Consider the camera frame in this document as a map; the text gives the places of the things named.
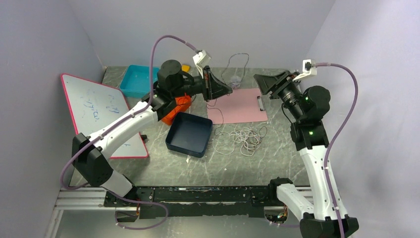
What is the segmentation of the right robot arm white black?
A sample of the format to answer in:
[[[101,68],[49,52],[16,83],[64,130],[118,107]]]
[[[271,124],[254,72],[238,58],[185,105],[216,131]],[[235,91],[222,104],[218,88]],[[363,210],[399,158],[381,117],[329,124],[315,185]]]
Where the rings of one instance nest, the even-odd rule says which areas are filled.
[[[304,162],[313,200],[305,198],[285,178],[270,181],[267,199],[272,205],[283,203],[295,215],[304,238],[349,238],[359,229],[359,223],[349,216],[342,202],[327,158],[332,142],[322,119],[330,109],[330,92],[317,85],[301,92],[293,81],[298,75],[286,70],[275,76],[256,74],[254,79],[263,95],[280,99],[282,109],[294,118],[290,134]]]

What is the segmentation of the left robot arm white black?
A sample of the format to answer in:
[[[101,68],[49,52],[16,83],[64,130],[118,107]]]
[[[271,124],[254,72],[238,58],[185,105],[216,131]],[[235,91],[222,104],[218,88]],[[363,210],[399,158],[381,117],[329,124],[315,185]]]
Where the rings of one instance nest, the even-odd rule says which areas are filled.
[[[108,163],[110,156],[145,127],[166,117],[176,106],[176,98],[201,94],[206,101],[232,93],[232,88],[214,76],[205,65],[198,76],[184,72],[181,63],[170,59],[157,72],[151,94],[133,109],[103,129],[73,138],[72,164],[92,187],[103,187],[117,196],[124,206],[137,200],[137,187]]]

